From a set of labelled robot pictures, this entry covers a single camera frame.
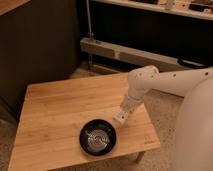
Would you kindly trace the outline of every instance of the metal bar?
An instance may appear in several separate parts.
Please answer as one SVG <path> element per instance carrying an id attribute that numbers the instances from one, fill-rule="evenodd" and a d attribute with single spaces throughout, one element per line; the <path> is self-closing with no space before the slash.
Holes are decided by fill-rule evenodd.
<path id="1" fill-rule="evenodd" d="M 80 44 L 83 52 L 140 66 L 152 64 L 156 65 L 161 71 L 190 69 L 188 67 L 179 65 L 177 63 L 177 59 L 165 55 L 97 40 L 90 41 L 89 38 L 83 38 Z"/>
<path id="2" fill-rule="evenodd" d="M 91 13 L 90 13 L 90 0 L 86 0 L 87 2 L 87 19 L 88 19 L 88 29 L 89 29 L 89 37 L 93 39 L 93 32 L 92 32 L 92 23 L 91 23 Z"/>

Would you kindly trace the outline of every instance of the wooden table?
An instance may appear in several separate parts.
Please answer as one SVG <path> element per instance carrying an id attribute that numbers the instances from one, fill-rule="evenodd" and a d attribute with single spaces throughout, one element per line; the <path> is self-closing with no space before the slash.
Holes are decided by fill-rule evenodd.
<path id="1" fill-rule="evenodd" d="M 113 119 L 126 90 L 126 74 L 30 85 L 9 171 L 50 170 L 158 148 L 143 105 L 123 126 Z M 107 120 L 117 132 L 115 147 L 102 157 L 87 155 L 79 145 L 81 128 L 93 119 Z"/>

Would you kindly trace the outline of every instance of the speckled floor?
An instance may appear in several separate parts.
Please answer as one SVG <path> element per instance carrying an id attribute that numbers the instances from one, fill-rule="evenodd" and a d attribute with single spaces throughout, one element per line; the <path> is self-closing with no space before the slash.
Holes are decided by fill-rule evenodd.
<path id="1" fill-rule="evenodd" d="M 98 75 L 78 69 L 72 78 Z M 150 91 L 145 105 L 161 141 L 161 148 L 147 151 L 140 164 L 135 164 L 137 154 L 99 161 L 55 171 L 167 171 L 171 162 L 173 133 L 182 98 Z M 16 126 L 0 121 L 0 171 L 6 171 L 15 138 Z"/>

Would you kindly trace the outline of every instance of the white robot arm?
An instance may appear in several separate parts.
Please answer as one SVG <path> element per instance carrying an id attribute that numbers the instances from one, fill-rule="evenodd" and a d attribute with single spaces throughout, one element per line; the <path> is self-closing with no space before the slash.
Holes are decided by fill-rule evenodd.
<path id="1" fill-rule="evenodd" d="M 159 73 L 156 67 L 148 66 L 131 71 L 128 82 L 115 119 L 124 123 L 150 89 L 185 97 L 177 119 L 171 170 L 212 171 L 213 69 Z"/>
<path id="2" fill-rule="evenodd" d="M 211 77 L 213 68 L 164 73 L 159 73 L 155 66 L 135 69 L 128 75 L 129 89 L 115 119 L 125 123 L 128 115 L 143 103 L 143 97 L 150 89 L 185 97 L 192 88 Z"/>

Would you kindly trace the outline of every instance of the shelf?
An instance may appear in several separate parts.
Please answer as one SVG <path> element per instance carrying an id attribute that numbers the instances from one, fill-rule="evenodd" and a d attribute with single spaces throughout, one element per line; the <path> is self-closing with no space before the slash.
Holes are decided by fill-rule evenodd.
<path id="1" fill-rule="evenodd" d="M 129 8 L 136 8 L 136 9 L 143 9 L 143 10 L 149 10 L 149 11 L 155 11 L 155 12 L 180 15 L 180 16 L 191 17 L 191 18 L 198 18 L 198 19 L 211 20 L 211 21 L 213 20 L 213 14 L 196 12 L 192 10 L 180 10 L 175 8 L 166 10 L 165 6 L 146 4 L 146 3 L 134 2 L 134 1 L 128 1 L 128 0 L 92 0 L 92 1 L 125 6 Z"/>
<path id="2" fill-rule="evenodd" d="M 0 15 L 5 14 L 8 11 L 11 11 L 30 0 L 0 0 Z"/>

